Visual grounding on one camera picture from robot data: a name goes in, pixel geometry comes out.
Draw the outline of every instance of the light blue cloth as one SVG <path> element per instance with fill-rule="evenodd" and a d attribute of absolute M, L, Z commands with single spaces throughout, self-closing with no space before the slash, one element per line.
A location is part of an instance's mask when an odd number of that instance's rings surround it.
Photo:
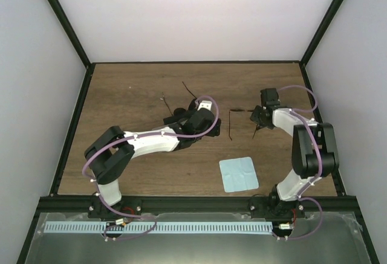
<path fill-rule="evenodd" d="M 221 160 L 219 166 L 226 193 L 254 190 L 259 187 L 251 157 Z"/>

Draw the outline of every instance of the white cable tray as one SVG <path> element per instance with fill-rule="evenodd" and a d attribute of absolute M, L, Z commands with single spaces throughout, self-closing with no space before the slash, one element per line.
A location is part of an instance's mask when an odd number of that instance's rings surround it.
<path fill-rule="evenodd" d="M 125 227 L 114 227 L 109 233 L 140 234 L 150 229 L 153 222 L 132 222 Z M 45 223 L 44 233 L 100 234 L 106 222 Z M 271 222 L 158 222 L 151 234 L 271 234 Z"/>

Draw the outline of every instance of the black frame rail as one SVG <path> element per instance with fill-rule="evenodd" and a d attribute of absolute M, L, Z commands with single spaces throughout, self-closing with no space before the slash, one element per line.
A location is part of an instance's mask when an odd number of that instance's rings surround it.
<path fill-rule="evenodd" d="M 37 222 L 41 213 L 89 213 L 89 207 L 95 196 L 46 196 L 40 198 L 30 229 L 22 247 L 18 264 L 25 263 L 30 249 L 31 241 L 36 231 Z M 355 196 L 316 196 L 323 211 L 353 212 L 356 220 L 362 226 L 362 237 L 366 245 L 371 263 L 379 263 L 375 249 L 369 237 Z M 258 197 L 188 197 L 188 196 L 124 196 L 123 201 L 139 203 L 141 212 L 144 213 L 251 213 L 249 209 L 251 200 Z M 305 212 L 318 211 L 312 202 L 303 202 Z"/>

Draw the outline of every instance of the cable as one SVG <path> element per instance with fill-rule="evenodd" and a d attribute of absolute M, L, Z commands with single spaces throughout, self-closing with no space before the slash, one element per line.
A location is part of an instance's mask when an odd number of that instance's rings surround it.
<path fill-rule="evenodd" d="M 209 99 L 209 100 L 213 103 L 213 105 L 214 105 L 214 107 L 215 107 L 215 109 L 216 109 L 215 119 L 214 119 L 212 125 L 210 126 L 210 128 L 208 128 L 206 131 L 204 131 L 204 132 L 202 132 L 202 133 L 200 133 L 200 134 L 195 134 L 195 135 L 175 134 L 175 133 L 169 133 L 169 132 L 161 133 L 160 131 L 155 131 L 155 132 L 149 132 L 149 133 L 146 133 L 146 134 L 139 134 L 139 135 L 137 136 L 137 138 L 148 137 L 148 136 L 154 136 L 154 135 L 172 136 L 172 137 L 178 137 L 178 138 L 197 138 L 197 137 L 205 136 L 205 134 L 208 134 L 208 133 L 215 127 L 215 125 L 216 125 L 217 122 L 218 122 L 218 119 L 219 119 L 219 107 L 218 107 L 216 101 L 215 101 L 212 97 L 206 96 L 206 95 L 197 98 L 197 99 L 195 100 L 195 103 L 196 103 L 197 105 L 199 105 L 199 102 L 200 102 L 202 99 L 204 99 L 204 98 Z M 89 165 L 92 163 L 92 161 L 95 160 L 101 153 L 103 153 L 104 151 L 108 150 L 109 148 L 111 148 L 111 147 L 113 147 L 113 146 L 115 146 L 115 145 L 117 145 L 117 144 L 119 144 L 119 143 L 122 143 L 122 142 L 125 142 L 125 141 L 128 141 L 128 140 L 131 140 L 131 139 L 134 139 L 134 138 L 135 138 L 135 136 L 125 137 L 125 138 L 121 138 L 121 139 L 115 140 L 115 141 L 113 141 L 113 142 L 111 142 L 111 143 L 105 145 L 103 148 L 101 148 L 100 150 L 98 150 L 91 158 L 89 158 L 89 160 L 85 163 L 85 165 L 84 165 L 83 168 L 82 168 L 82 175 L 83 175 L 83 176 L 86 176 L 86 177 L 88 177 L 88 178 L 90 178 L 90 179 L 91 179 L 91 182 L 94 182 L 94 183 L 95 183 L 95 186 L 96 186 L 97 192 L 98 192 L 98 194 L 99 194 L 99 199 L 101 200 L 101 203 L 102 203 L 108 210 L 110 210 L 111 212 L 113 212 L 113 213 L 115 213 L 115 214 L 117 214 L 117 215 L 119 215 L 119 216 L 123 216 L 123 217 L 136 218 L 136 219 L 153 219 L 153 220 L 155 220 L 154 217 L 146 217 L 146 216 L 138 216 L 138 215 L 136 215 L 136 214 L 122 213 L 121 211 L 117 211 L 117 210 L 113 209 L 112 207 L 110 207 L 110 206 L 108 205 L 108 203 L 107 203 L 107 202 L 104 200 L 104 198 L 102 197 L 101 192 L 100 192 L 99 187 L 98 187 L 98 183 L 97 183 L 95 177 L 92 176 L 92 175 L 87 174 L 87 172 L 86 172 L 87 168 L 88 168 Z M 145 231 L 144 233 L 141 233 L 141 234 L 139 234 L 139 235 L 136 235 L 136 236 L 134 236 L 134 237 L 129 237 L 129 238 L 125 238 L 125 239 L 134 239 L 134 238 L 143 236 L 143 235 L 145 235 L 145 234 L 148 234 L 150 231 L 154 230 L 154 228 L 155 228 L 156 226 L 157 226 L 157 221 L 155 220 L 155 224 L 154 224 L 153 227 L 150 228 L 149 230 L 147 230 L 147 231 Z"/>
<path fill-rule="evenodd" d="M 305 234 L 305 235 L 302 235 L 302 236 L 298 236 L 298 237 L 288 237 L 288 238 L 286 238 L 286 237 L 279 237 L 279 236 L 277 236 L 273 232 L 273 236 L 275 236 L 275 238 L 277 238 L 277 240 L 281 240 L 281 239 L 282 240 L 302 240 L 302 239 L 304 239 L 306 237 L 309 237 L 309 236 L 313 235 L 321 227 L 323 215 L 322 215 L 322 207 L 319 204 L 319 202 L 316 201 L 315 199 L 309 198 L 309 197 L 301 198 L 301 199 L 299 199 L 299 201 L 300 202 L 302 202 L 302 201 L 311 201 L 311 202 L 314 202 L 317 205 L 317 208 L 320 211 L 320 221 L 319 221 L 319 223 L 317 224 L 317 226 L 314 228 L 314 230 L 312 232 L 309 232 L 308 234 Z"/>
<path fill-rule="evenodd" d="M 308 123 L 305 121 L 303 116 L 299 115 L 298 113 L 295 113 L 294 111 L 290 111 L 290 114 L 295 116 L 295 117 L 297 117 L 298 119 L 300 119 L 302 124 L 304 124 L 304 126 L 305 126 L 305 128 L 306 128 L 306 130 L 308 132 L 308 135 L 310 137 L 310 140 L 312 141 L 312 145 L 313 145 L 314 151 L 316 152 L 317 162 L 318 162 L 318 165 L 319 165 L 319 170 L 318 170 L 317 174 L 311 179 L 311 181 L 309 181 L 297 193 L 297 197 L 300 198 L 302 196 L 302 194 L 304 193 L 304 191 L 306 191 L 307 188 L 309 188 L 311 185 L 313 185 L 313 183 L 321 176 L 321 174 L 322 174 L 322 158 L 321 158 L 319 146 L 317 145 L 316 139 L 314 139 L 312 130 L 310 129 Z"/>
<path fill-rule="evenodd" d="M 297 220 L 296 209 L 295 209 L 295 208 L 292 208 L 291 211 L 293 212 L 293 217 L 294 217 L 294 220 L 293 220 L 293 228 L 296 228 L 296 220 Z"/>
<path fill-rule="evenodd" d="M 188 93 L 190 93 L 191 95 L 193 95 L 193 97 L 194 97 L 195 99 L 197 99 L 197 97 L 196 97 L 196 96 L 188 89 L 187 85 L 186 85 L 183 81 L 181 81 L 181 82 L 183 83 L 184 87 L 186 87 Z"/>
<path fill-rule="evenodd" d="M 145 232 L 141 233 L 141 234 L 138 234 L 138 235 L 135 235 L 135 236 L 130 236 L 130 237 L 118 237 L 118 238 L 112 238 L 113 241 L 124 241 L 124 240 L 132 240 L 132 239 L 135 239 L 135 238 L 139 238 L 139 237 L 142 237 L 144 235 L 147 235 L 149 234 L 151 231 L 153 231 L 157 226 L 157 222 L 155 221 L 155 224 L 153 224 L 153 226 L 146 230 Z M 120 227 L 122 228 L 122 226 L 120 225 L 111 225 L 111 226 L 108 226 L 104 231 L 103 231 L 103 237 L 105 238 L 105 241 L 108 241 L 109 240 L 109 237 L 108 235 L 106 234 L 110 229 L 113 229 L 115 227 Z"/>
<path fill-rule="evenodd" d="M 167 101 L 165 100 L 164 93 L 162 93 L 162 94 L 163 94 L 163 98 L 161 98 L 161 99 L 164 101 L 165 105 L 167 106 L 167 108 L 168 108 L 168 110 L 169 110 L 169 113 L 171 113 L 171 116 L 173 116 L 173 113 L 172 113 L 172 111 L 171 111 L 171 109 L 170 109 L 170 107 L 169 107 Z"/>
<path fill-rule="evenodd" d="M 290 86 L 286 86 L 286 87 L 282 87 L 282 88 L 278 89 L 278 92 L 281 92 L 281 91 L 286 90 L 286 89 L 291 89 L 291 88 L 300 88 L 300 89 L 306 90 L 309 94 L 312 95 L 313 100 L 314 100 L 314 106 L 312 107 L 312 109 L 309 109 L 309 110 L 293 109 L 294 111 L 309 113 L 309 112 L 313 112 L 314 110 L 316 110 L 316 108 L 317 108 L 317 98 L 316 98 L 315 94 L 311 90 L 309 90 L 307 87 L 304 87 L 304 86 L 301 86 L 301 85 L 290 85 Z"/>

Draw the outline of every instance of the black wire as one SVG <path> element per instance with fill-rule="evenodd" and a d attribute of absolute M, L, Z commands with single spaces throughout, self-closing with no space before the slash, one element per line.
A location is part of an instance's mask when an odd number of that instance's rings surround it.
<path fill-rule="evenodd" d="M 255 126 L 255 130 L 254 130 L 254 134 L 253 134 L 253 138 L 252 139 L 254 139 L 254 136 L 255 136 L 255 133 L 256 133 L 257 130 L 259 130 L 258 124 Z"/>
<path fill-rule="evenodd" d="M 229 138 L 232 141 L 231 134 L 230 134 L 230 131 L 231 131 L 231 117 L 230 117 L 230 114 L 231 114 L 231 109 L 229 110 Z"/>
<path fill-rule="evenodd" d="M 187 85 L 186 85 L 183 81 L 181 81 L 181 82 L 183 83 L 184 87 L 186 87 L 187 91 L 188 91 L 191 95 L 193 95 L 193 97 L 194 97 L 195 99 L 197 99 L 197 97 L 196 97 L 196 96 L 188 89 Z"/>
<path fill-rule="evenodd" d="M 171 109 L 170 109 L 170 107 L 169 107 L 167 101 L 165 100 L 164 93 L 162 93 L 162 94 L 163 94 L 163 101 L 164 101 L 165 105 L 167 106 L 167 108 L 168 108 L 168 110 L 169 110 L 169 113 L 171 113 L 171 116 L 173 116 L 173 113 L 172 113 L 172 111 L 171 111 Z"/>
<path fill-rule="evenodd" d="M 229 138 L 230 138 L 231 141 L 232 141 L 232 138 L 231 138 L 231 116 L 230 116 L 231 112 L 253 112 L 253 111 L 254 110 L 229 109 Z"/>

